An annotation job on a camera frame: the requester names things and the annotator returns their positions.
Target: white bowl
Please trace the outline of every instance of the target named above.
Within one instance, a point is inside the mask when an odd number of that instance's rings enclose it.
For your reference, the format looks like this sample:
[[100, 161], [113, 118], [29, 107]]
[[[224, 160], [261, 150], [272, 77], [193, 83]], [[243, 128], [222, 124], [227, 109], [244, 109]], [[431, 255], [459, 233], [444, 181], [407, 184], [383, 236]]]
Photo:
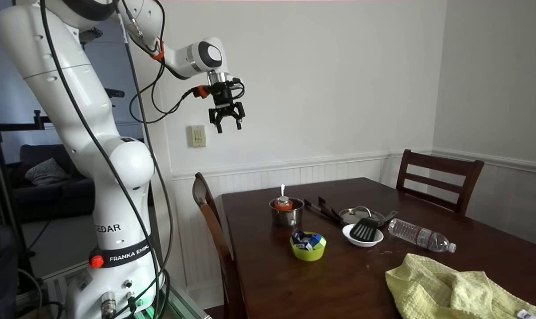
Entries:
[[343, 235], [348, 239], [351, 244], [359, 247], [372, 247], [384, 239], [384, 234], [380, 230], [376, 230], [374, 241], [358, 241], [351, 237], [351, 230], [356, 224], [350, 224], [343, 227]]

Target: light switch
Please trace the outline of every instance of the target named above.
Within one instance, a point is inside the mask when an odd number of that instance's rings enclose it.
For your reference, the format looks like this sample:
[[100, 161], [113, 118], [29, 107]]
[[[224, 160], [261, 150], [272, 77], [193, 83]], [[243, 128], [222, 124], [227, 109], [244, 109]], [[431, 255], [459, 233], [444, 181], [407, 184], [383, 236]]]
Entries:
[[205, 138], [205, 125], [191, 126], [192, 146], [195, 148], [205, 147], [207, 139]]

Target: metal pot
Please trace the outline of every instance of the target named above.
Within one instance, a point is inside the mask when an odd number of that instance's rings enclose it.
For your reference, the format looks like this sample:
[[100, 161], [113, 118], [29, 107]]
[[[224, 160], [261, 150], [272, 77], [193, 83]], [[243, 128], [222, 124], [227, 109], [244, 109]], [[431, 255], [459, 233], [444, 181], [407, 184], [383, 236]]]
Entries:
[[302, 200], [290, 197], [290, 201], [293, 203], [292, 210], [278, 210], [275, 206], [276, 200], [278, 199], [272, 199], [269, 203], [274, 225], [294, 227], [301, 223], [305, 205]]

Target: green bowl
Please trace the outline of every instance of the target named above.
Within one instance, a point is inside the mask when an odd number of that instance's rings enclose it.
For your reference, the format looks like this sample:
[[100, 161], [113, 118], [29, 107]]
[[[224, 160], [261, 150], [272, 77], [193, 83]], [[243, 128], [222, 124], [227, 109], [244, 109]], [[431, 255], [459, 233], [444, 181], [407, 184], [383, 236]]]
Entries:
[[[304, 232], [304, 233], [309, 234], [309, 235], [316, 234], [314, 232]], [[302, 261], [306, 261], [306, 262], [316, 261], [317, 259], [323, 257], [323, 253], [325, 252], [325, 246], [321, 244], [315, 245], [314, 250], [299, 249], [296, 246], [294, 246], [293, 240], [291, 238], [290, 238], [290, 245], [292, 245], [293, 254], [296, 257], [298, 257], [298, 259], [301, 259]]]

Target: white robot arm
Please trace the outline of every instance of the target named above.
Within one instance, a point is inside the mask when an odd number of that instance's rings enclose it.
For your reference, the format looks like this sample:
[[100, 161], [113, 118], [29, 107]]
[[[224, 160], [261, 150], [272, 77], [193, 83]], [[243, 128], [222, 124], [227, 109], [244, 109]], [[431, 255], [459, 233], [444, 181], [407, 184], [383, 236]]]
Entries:
[[[186, 79], [207, 73], [209, 85], [193, 88], [193, 94], [213, 96], [215, 108], [209, 109], [209, 117], [219, 133], [223, 117], [234, 117], [240, 129], [245, 114], [241, 103], [234, 103], [231, 89], [241, 82], [230, 78], [219, 39], [207, 38], [178, 50], [163, 44], [163, 20], [156, 0], [42, 0], [44, 15], [37, 2], [19, 0], [18, 5], [0, 12], [0, 40], [55, 126], [75, 166], [95, 183], [92, 216], [98, 246], [89, 257], [90, 266], [69, 285], [67, 318], [121, 319], [130, 313], [118, 315], [117, 309], [133, 306], [141, 311], [156, 297], [154, 289], [147, 289], [135, 305], [129, 302], [156, 278], [155, 261], [146, 240], [151, 233], [149, 180], [156, 168], [143, 143], [119, 135], [112, 103], [79, 44], [79, 32], [108, 18], [119, 20], [117, 6], [134, 41], [175, 77]], [[161, 285], [162, 277], [157, 281]]]

